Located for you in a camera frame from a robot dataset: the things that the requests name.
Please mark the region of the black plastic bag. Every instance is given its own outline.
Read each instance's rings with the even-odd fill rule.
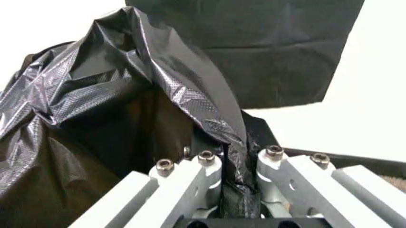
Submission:
[[[323,100],[364,0],[126,0],[220,69],[241,108]]]
[[[96,20],[78,42],[28,56],[0,111],[4,227],[69,225],[131,170],[180,159],[196,127],[227,148],[223,215],[259,216],[246,129],[226,80],[133,7]]]

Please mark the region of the silver metal frame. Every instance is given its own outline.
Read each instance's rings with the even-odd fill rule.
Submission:
[[[333,227],[390,227],[308,156],[286,158],[277,167],[263,150],[258,154],[257,173],[283,193],[293,217],[319,211]]]

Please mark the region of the white wall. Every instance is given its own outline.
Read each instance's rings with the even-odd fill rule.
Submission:
[[[80,39],[93,19],[124,5],[0,1],[0,90],[27,54]],[[323,103],[249,112],[285,147],[406,162],[405,9],[404,0],[366,0]]]

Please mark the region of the screw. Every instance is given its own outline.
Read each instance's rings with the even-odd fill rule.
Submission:
[[[188,157],[190,156],[190,147],[185,146],[185,147],[183,148],[183,156],[184,156],[185,158],[188,158]]]
[[[211,151],[202,151],[197,155],[199,163],[203,166],[210,166],[214,163],[215,155]]]
[[[310,160],[316,163],[320,168],[327,169],[330,164],[330,158],[323,153],[314,153],[310,156]]]
[[[283,154],[285,151],[280,147],[280,146],[267,146],[265,148],[266,150],[266,156],[271,158],[272,161],[280,161],[282,160]]]
[[[156,170],[161,177],[167,177],[175,169],[174,162],[170,159],[161,159],[156,165]]]

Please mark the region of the crinkled plastic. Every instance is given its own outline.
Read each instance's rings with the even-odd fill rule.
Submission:
[[[200,47],[241,108],[323,100],[364,0],[126,0]]]
[[[261,143],[247,134],[234,94],[243,107],[321,100],[362,1],[323,3],[330,8],[309,21],[326,23],[313,32],[300,20],[314,4],[269,2],[254,15],[278,16],[245,21],[244,4],[223,11],[229,2],[206,1],[185,27],[155,7],[153,17],[126,7],[78,42],[29,55],[0,94],[0,224],[66,227],[131,170],[181,159],[196,126],[226,148],[222,216],[259,217]],[[233,20],[241,27],[229,27]]]
[[[0,224],[66,227],[131,170],[181,158],[193,126],[227,145],[223,214],[257,217],[238,103],[176,31],[126,7],[24,61],[0,95]]]

